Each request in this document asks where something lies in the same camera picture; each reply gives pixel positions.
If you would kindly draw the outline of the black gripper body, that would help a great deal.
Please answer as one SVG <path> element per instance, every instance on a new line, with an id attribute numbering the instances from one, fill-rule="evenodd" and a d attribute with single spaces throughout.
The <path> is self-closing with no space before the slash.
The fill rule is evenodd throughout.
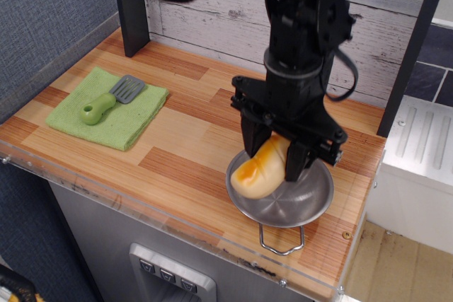
<path id="1" fill-rule="evenodd" d="M 241 114 L 270 113 L 272 133 L 299 140 L 317 152 L 317 158 L 335 165 L 343 155 L 348 135 L 327 113 L 320 71 L 299 77 L 269 71 L 264 80 L 235 76 L 231 106 Z"/>

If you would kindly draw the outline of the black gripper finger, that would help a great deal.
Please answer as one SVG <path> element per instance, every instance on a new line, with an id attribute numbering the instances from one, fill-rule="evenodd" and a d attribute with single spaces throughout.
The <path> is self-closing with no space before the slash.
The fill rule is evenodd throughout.
<path id="1" fill-rule="evenodd" d="M 270 123 L 273 116 L 265 113 L 259 116 L 241 114 L 241 131 L 244 150 L 250 158 L 254 157 L 260 147 L 270 138 L 272 129 Z"/>
<path id="2" fill-rule="evenodd" d="M 287 150 L 285 180 L 298 181 L 304 169 L 309 168 L 317 159 L 317 152 L 302 141 L 294 140 Z"/>

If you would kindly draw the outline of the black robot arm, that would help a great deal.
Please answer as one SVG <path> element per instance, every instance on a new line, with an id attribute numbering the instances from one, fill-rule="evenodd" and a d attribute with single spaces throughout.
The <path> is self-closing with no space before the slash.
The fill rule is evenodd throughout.
<path id="1" fill-rule="evenodd" d="M 266 77 L 234 77 L 231 104 L 241 113 L 249 156 L 272 133 L 289 140 L 285 179 L 294 182 L 317 158 L 336 164 L 342 155 L 348 136 L 323 101 L 335 58 L 356 71 L 340 50 L 355 21 L 347 0 L 265 0 L 265 7 L 270 21 Z"/>

